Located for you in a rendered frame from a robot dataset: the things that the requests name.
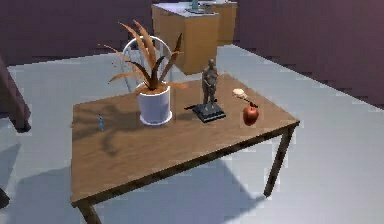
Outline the dark grey figure statue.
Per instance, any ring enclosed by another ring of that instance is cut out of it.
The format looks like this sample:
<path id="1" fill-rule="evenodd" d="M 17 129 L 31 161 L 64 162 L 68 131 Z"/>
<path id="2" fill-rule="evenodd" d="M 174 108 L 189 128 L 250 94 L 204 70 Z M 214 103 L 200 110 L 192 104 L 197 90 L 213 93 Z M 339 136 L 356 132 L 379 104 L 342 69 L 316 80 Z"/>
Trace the dark grey figure statue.
<path id="1" fill-rule="evenodd" d="M 215 61 L 210 59 L 208 67 L 202 72 L 203 102 L 192 108 L 192 111 L 203 122 L 211 122 L 226 116 L 223 109 L 217 104 L 215 97 L 218 84 L 218 72 Z"/>

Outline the white metal chair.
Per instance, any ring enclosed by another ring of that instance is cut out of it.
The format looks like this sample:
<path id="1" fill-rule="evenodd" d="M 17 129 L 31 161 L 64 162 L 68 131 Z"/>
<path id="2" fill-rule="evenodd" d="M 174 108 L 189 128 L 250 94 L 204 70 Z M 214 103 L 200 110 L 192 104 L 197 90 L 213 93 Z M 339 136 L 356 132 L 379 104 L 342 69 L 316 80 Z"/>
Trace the white metal chair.
<path id="1" fill-rule="evenodd" d="M 122 51 L 121 73 L 128 91 L 138 97 L 139 109 L 144 112 L 170 110 L 170 84 L 174 53 L 158 37 L 151 40 L 160 44 L 160 49 L 152 47 L 153 54 L 145 46 L 144 37 L 130 40 Z"/>

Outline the brown plant in white pot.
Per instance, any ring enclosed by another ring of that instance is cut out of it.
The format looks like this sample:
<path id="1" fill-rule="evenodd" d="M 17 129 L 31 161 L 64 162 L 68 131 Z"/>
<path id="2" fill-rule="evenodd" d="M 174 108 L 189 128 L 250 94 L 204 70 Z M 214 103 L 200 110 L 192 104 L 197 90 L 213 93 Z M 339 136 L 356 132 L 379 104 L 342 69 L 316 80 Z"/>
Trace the brown plant in white pot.
<path id="1" fill-rule="evenodd" d="M 137 96 L 141 122 L 149 126 L 163 125 L 172 118 L 171 88 L 186 88 L 185 84 L 166 81 L 182 54 L 182 35 L 178 36 L 175 48 L 170 50 L 162 39 L 150 35 L 139 22 L 134 20 L 134 24 L 137 30 L 119 22 L 133 36 L 122 52 L 105 45 L 119 55 L 121 65 L 121 72 L 109 83 L 118 79 L 140 80 L 132 93 Z"/>

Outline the brown wooden table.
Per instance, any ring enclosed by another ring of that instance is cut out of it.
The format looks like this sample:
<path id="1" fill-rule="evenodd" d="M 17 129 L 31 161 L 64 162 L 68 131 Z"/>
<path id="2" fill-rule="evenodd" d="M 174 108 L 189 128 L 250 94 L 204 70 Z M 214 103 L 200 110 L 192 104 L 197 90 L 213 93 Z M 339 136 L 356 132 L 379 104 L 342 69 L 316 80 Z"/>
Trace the brown wooden table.
<path id="1" fill-rule="evenodd" d="M 271 194 L 292 134 L 299 121 L 253 91 L 245 90 L 260 111 L 247 126 L 245 102 L 233 97 L 241 82 L 220 76 L 216 96 L 223 119 L 201 122 L 185 107 L 202 100 L 201 83 L 171 92 L 172 119 L 162 126 L 146 126 L 139 118 L 133 93 L 76 104 L 73 107 L 71 204 L 86 224 L 102 224 L 96 204 L 181 173 L 274 137 L 281 139 L 264 193 Z M 98 114 L 104 122 L 99 128 Z"/>

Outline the red apple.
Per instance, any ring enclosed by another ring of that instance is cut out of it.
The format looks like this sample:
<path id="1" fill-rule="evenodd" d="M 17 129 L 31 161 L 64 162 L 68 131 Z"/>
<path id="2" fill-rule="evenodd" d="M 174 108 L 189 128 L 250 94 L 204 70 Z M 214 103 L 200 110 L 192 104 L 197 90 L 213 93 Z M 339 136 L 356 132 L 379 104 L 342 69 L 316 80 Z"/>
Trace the red apple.
<path id="1" fill-rule="evenodd" d="M 243 108 L 243 122 L 247 126 L 253 125 L 259 117 L 259 110 L 256 106 L 248 105 Z"/>

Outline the tan wooden counter cabinet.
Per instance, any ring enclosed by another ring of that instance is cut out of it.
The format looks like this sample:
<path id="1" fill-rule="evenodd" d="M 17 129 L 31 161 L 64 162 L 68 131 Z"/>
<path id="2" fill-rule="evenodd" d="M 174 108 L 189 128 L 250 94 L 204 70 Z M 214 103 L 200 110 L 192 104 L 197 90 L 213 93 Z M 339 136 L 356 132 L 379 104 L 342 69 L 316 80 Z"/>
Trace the tan wooden counter cabinet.
<path id="1" fill-rule="evenodd" d="M 182 35 L 182 55 L 176 67 L 185 75 L 200 73 L 209 59 L 216 59 L 219 46 L 230 45 L 234 40 L 238 5 L 233 1 L 200 1 L 207 14 L 187 11 L 190 2 L 158 3 L 152 5 L 154 34 L 171 49 Z"/>

